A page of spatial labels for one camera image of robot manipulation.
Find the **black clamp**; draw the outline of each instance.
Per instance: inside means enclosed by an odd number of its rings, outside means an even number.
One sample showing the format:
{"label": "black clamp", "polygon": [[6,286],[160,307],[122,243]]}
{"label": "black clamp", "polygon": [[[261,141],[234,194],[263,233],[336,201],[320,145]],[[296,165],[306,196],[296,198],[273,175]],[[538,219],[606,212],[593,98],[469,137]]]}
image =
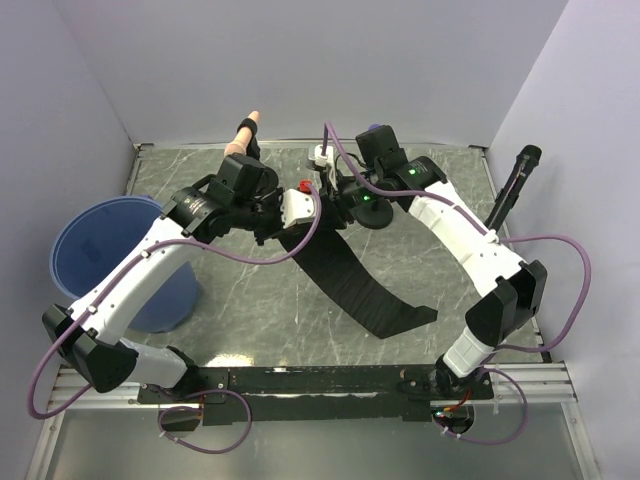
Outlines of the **black clamp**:
{"label": "black clamp", "polygon": [[256,140],[256,135],[258,134],[258,124],[247,117],[242,122],[240,122],[237,131],[239,132],[240,129],[244,127],[247,127],[249,130],[251,130],[251,140],[249,141],[249,145],[247,145],[247,156],[255,158],[256,160],[260,160],[260,147],[258,146],[258,141]]}

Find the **trash can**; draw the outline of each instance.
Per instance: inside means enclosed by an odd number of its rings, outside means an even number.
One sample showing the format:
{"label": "trash can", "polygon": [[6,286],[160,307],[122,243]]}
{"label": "trash can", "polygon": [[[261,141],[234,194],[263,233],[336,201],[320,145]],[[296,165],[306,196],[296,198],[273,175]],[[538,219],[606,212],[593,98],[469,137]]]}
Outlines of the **trash can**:
{"label": "trash can", "polygon": [[[49,268],[55,284],[74,300],[86,295],[144,238],[161,210],[150,197],[125,196],[78,215],[53,245]],[[189,315],[197,297],[198,282],[187,262],[149,299],[130,328],[169,332]]]}

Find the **black round base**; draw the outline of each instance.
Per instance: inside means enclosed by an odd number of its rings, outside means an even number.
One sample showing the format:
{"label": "black round base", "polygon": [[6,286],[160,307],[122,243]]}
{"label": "black round base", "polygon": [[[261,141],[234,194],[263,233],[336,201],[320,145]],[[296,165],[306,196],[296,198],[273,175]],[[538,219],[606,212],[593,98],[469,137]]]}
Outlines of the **black round base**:
{"label": "black round base", "polygon": [[351,214],[364,228],[380,230],[388,227],[393,220],[393,207],[388,200],[378,199],[354,208]]}

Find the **gray marble surface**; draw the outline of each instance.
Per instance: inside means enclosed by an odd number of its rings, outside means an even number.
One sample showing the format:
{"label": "gray marble surface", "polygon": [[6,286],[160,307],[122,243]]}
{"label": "gray marble surface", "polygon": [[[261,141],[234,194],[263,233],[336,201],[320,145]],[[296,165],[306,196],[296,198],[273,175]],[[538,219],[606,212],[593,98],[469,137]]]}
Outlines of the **gray marble surface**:
{"label": "gray marble surface", "polygon": [[[486,218],[493,195],[479,150],[441,146],[406,150],[410,159],[431,157],[467,205]],[[314,176],[304,167],[306,155],[303,143],[267,145],[262,150],[263,162],[278,173],[285,188]],[[143,149],[133,193],[164,203],[172,192],[215,173],[222,158],[218,148]],[[344,314],[293,261],[259,267],[203,253],[192,262],[201,292],[191,317],[170,333],[129,331],[127,337],[154,346],[174,345],[199,365],[209,366],[434,362],[460,334],[465,312],[479,298],[462,268],[431,232],[397,206],[386,229],[352,225],[343,235],[380,283],[412,305],[438,309],[438,320],[379,340]],[[283,253],[278,242],[258,247],[252,234],[244,231],[233,231],[216,240],[216,245],[252,257]],[[536,345],[531,323],[510,340]],[[502,352],[496,361],[539,362],[541,358]]]}

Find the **red object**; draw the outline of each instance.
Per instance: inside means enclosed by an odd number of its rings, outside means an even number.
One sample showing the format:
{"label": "red object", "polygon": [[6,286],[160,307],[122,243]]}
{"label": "red object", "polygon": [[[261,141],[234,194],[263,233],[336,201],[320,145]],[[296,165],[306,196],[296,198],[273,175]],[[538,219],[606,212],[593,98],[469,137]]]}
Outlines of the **red object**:
{"label": "red object", "polygon": [[309,188],[309,185],[311,185],[311,180],[300,180],[298,190],[300,190],[302,193],[311,193],[311,188]]}

